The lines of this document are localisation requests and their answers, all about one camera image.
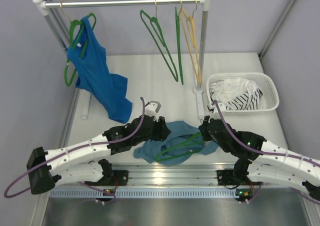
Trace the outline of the light blue tank top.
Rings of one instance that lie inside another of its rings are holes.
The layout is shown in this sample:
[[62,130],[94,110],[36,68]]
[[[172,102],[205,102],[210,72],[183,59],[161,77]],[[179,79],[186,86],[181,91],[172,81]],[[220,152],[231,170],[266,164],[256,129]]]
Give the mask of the light blue tank top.
[[169,122],[167,127],[171,133],[163,142],[148,140],[134,150],[133,156],[149,164],[157,162],[172,166],[185,162],[194,154],[212,154],[219,147],[214,141],[206,143],[200,130],[184,121]]

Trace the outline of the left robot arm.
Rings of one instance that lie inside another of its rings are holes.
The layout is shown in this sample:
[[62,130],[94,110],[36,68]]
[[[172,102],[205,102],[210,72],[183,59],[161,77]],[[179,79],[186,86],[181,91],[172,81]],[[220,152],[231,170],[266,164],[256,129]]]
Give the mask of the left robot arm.
[[38,147],[26,165],[30,191],[38,195],[76,182],[107,185],[114,178],[109,156],[129,151],[148,140],[164,141],[170,133],[164,117],[155,120],[144,115],[82,143],[47,151]]

